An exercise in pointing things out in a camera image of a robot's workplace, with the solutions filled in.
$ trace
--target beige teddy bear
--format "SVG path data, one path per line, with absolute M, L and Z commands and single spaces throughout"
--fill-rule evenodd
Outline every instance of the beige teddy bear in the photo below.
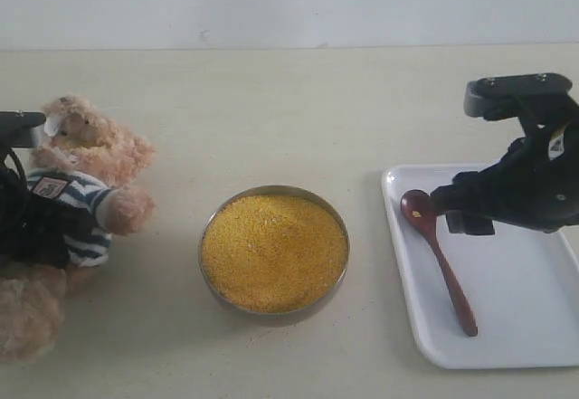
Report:
M 62 299 L 81 288 L 108 258 L 113 235 L 139 232 L 155 208 L 132 185 L 155 156 L 145 139 L 68 95 L 43 108 L 41 145 L 27 174 L 35 195 L 92 217 L 83 236 L 64 237 L 66 266 L 11 262 L 0 269 L 0 362 L 30 360 L 54 344 L 64 320 Z

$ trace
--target red wooden spoon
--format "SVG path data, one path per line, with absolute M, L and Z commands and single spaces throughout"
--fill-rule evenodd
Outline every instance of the red wooden spoon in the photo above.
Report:
M 400 202 L 404 218 L 416 229 L 426 242 L 431 246 L 436 260 L 441 267 L 442 276 L 451 296 L 454 311 L 459 319 L 460 326 L 469 337 L 475 337 L 479 333 L 477 322 L 464 295 L 459 281 L 451 266 L 442 253 L 441 246 L 436 236 L 436 211 L 431 197 L 424 191 L 413 189 L 405 193 Z

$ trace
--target beige table surface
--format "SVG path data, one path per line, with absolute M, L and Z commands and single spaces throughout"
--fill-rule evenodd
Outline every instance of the beige table surface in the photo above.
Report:
M 0 369 L 0 397 L 579 397 L 574 370 L 459 373 L 421 356 L 379 185 L 397 164 L 501 156 L 520 128 L 466 117 L 466 82 L 536 71 L 579 81 L 579 45 L 0 52 L 1 110 L 36 110 L 79 92 L 159 150 L 140 178 L 158 202 L 153 222 L 116 240 L 106 269 L 68 301 L 50 355 Z M 195 257 L 214 209 L 265 184 L 326 197 L 352 243 L 338 294 L 286 328 L 253 325 L 216 304 Z M 579 248 L 579 232 L 567 234 Z

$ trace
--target plastic tray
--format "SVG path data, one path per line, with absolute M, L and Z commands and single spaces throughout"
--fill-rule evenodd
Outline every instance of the plastic tray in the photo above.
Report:
M 579 266 L 561 233 L 495 223 L 494 236 L 451 234 L 438 222 L 442 250 L 477 318 L 467 337 L 456 320 L 438 263 L 404 220 L 400 198 L 431 192 L 482 165 L 397 166 L 382 188 L 413 335 L 424 356 L 448 369 L 579 366 Z

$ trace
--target blue and white striped shirt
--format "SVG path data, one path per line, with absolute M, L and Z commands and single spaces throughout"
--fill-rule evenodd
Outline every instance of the blue and white striped shirt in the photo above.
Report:
M 61 174 L 68 182 L 53 175 Z M 27 175 L 28 189 L 57 202 L 89 210 L 100 226 L 92 229 L 86 240 L 65 236 L 71 261 L 79 266 L 97 266 L 107 261 L 111 233 L 103 229 L 109 195 L 112 189 L 96 177 L 79 171 L 56 172 L 52 168 L 36 168 Z

